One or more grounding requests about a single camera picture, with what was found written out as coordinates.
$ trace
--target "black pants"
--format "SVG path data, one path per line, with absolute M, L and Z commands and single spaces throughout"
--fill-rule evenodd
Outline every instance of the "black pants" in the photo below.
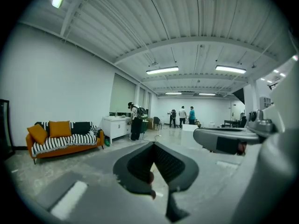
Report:
M 182 127 L 182 122 L 185 124 L 186 119 L 185 118 L 179 118 L 179 127 Z
M 141 131 L 142 119 L 135 117 L 132 121 L 133 123 L 131 127 L 131 140 L 138 140 Z
M 169 121 L 169 128 L 171 127 L 171 121 L 173 120 L 173 126 L 176 127 L 176 118 L 173 118 L 170 116 L 170 121 Z

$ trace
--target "gray floor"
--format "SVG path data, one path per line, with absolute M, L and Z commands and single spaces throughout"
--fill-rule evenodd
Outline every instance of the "gray floor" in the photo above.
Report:
M 6 165 L 9 172 L 11 172 L 16 186 L 18 186 L 22 192 L 27 193 L 34 199 L 35 196 L 50 182 L 71 170 L 76 165 L 79 165 L 80 162 L 85 159 L 93 157 L 99 153 L 108 153 L 120 148 L 154 141 L 155 138 L 162 144 L 180 145 L 181 133 L 181 129 L 173 127 L 169 128 L 168 125 L 165 125 L 159 132 L 158 130 L 147 130 L 144 137 L 141 134 L 140 139 L 136 141 L 131 141 L 128 136 L 123 136 L 113 139 L 112 145 L 110 147 L 104 146 L 104 150 L 99 147 L 75 154 L 38 159 L 36 165 L 34 165 L 28 151 L 17 151 L 15 155 L 6 161 Z M 165 213 L 167 203 L 167 184 L 155 166 L 152 167 L 152 171 L 155 176 L 152 187 L 157 193 L 157 197 L 154 202 L 156 206 Z

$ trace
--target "bag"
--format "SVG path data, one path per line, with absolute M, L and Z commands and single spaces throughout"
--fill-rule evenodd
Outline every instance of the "bag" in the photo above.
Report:
M 173 119 L 175 119 L 176 116 L 177 116 L 176 111 L 175 111 L 175 110 L 172 110 L 171 117 L 172 117 Z
M 133 106 L 137 109 L 137 118 L 139 119 L 147 119 L 148 114 L 146 113 L 146 110 L 142 107 L 137 108 L 136 106 Z

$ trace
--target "black and white striped blanket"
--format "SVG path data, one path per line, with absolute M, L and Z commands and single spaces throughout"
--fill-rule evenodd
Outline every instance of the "black and white striped blanket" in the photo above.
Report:
M 96 126 L 92 125 L 90 131 L 95 131 Z M 31 153 L 33 157 L 38 154 L 54 151 L 60 148 L 67 148 L 70 145 L 96 145 L 97 137 L 91 134 L 73 134 L 69 137 L 50 138 L 48 137 L 43 145 L 34 142 Z

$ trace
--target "person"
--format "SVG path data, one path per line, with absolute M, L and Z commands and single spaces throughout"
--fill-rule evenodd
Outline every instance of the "person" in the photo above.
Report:
M 193 110 L 193 106 L 190 107 L 190 113 L 189 113 L 189 124 L 195 125 L 195 111 Z
M 171 128 L 171 121 L 173 120 L 173 126 L 176 127 L 176 116 L 177 113 L 175 110 L 170 110 L 168 112 L 168 114 L 170 114 L 170 121 L 169 121 L 169 128 Z
M 178 111 L 178 115 L 179 115 L 179 127 L 181 129 L 182 123 L 185 124 L 187 118 L 187 114 L 184 106 L 182 106 L 182 108 Z
M 138 118 L 137 111 L 140 108 L 139 105 L 135 105 L 132 102 L 128 103 L 128 109 L 131 110 L 131 140 L 139 140 L 141 126 L 142 126 L 142 119 Z

